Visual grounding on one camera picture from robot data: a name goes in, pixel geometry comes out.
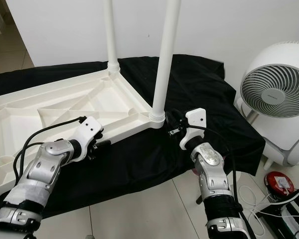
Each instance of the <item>white pole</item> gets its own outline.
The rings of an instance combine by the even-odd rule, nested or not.
[[[154,122],[165,120],[164,105],[168,87],[171,60],[173,57],[179,9],[181,0],[167,0],[167,9],[160,46],[155,93],[152,111],[149,115]]]
[[[116,56],[114,18],[112,0],[103,0],[106,41],[108,49],[108,71],[110,74],[119,72],[120,65]]]

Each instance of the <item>red object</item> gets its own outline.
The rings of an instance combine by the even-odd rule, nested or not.
[[[285,187],[281,187],[281,184],[279,183],[280,180],[282,180],[284,184],[286,183],[285,181],[287,181],[288,185],[285,185]],[[277,196],[286,196],[287,190],[289,193],[292,193],[295,190],[294,184],[292,183],[290,178],[281,172],[270,172],[269,174],[267,174],[265,176],[265,185],[272,193],[277,194]]]

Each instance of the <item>white wall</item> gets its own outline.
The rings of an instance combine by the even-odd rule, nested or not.
[[[35,66],[105,61],[101,0],[7,0]],[[158,56],[164,0],[114,0],[118,57]],[[175,53],[225,62],[239,89],[264,47],[299,40],[299,0],[183,0]]]

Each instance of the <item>floor tile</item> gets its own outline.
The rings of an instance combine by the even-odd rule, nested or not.
[[[20,70],[24,55],[25,50],[0,53],[0,73]]]
[[[28,51],[26,51],[22,69],[28,69],[28,68],[33,68],[33,67],[34,67],[34,64],[30,58]]]
[[[186,210],[191,218],[191,221],[197,231],[197,234],[200,239],[208,239],[207,235],[207,228],[206,228],[206,222],[207,217],[205,214],[205,208],[204,205],[197,205],[196,199],[200,195],[200,190],[198,186],[198,177],[191,172],[191,170],[185,172],[182,175],[179,175],[178,177],[173,179],[176,188],[180,194],[180,197],[186,207]],[[238,188],[242,185],[248,185],[251,187],[256,195],[256,198],[259,201],[261,201],[264,198],[264,194],[262,191],[258,188],[258,186],[255,184],[255,182],[251,179],[251,177],[246,173],[241,173],[240,179],[237,183]],[[241,190],[243,197],[247,202],[252,202],[252,195],[249,193],[248,190]],[[244,204],[244,202],[239,201],[244,207],[249,207],[247,204]],[[248,211],[244,211],[245,215],[248,216],[250,213]],[[258,222],[253,220],[251,218],[251,226],[253,230],[261,234],[262,230],[259,226]],[[266,229],[266,234],[262,237],[259,237],[260,239],[273,239],[273,236],[271,235],[270,231]]]
[[[90,206],[96,239],[197,239],[171,180]]]
[[[85,239],[91,234],[89,207],[44,219],[34,233],[38,239]]]
[[[26,50],[16,25],[7,25],[0,34],[0,53]]]
[[[284,174],[286,174],[291,181],[293,182],[295,188],[299,188],[299,165],[298,166],[294,166],[294,167],[283,167],[277,163],[273,163],[273,165],[269,168],[268,171],[264,170],[264,164],[266,162],[266,157],[262,157],[258,170],[257,170],[257,174],[256,176],[251,176],[253,178],[253,180],[257,183],[258,187],[261,188],[261,190],[263,191],[263,193],[267,193],[266,192],[266,186],[264,184],[264,177],[272,171],[278,171],[278,172],[282,172]]]

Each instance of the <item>stool leg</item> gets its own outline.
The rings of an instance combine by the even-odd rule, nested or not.
[[[199,196],[199,198],[196,199],[196,203],[197,203],[198,205],[200,205],[202,202],[203,202],[203,199],[202,199],[201,196]]]

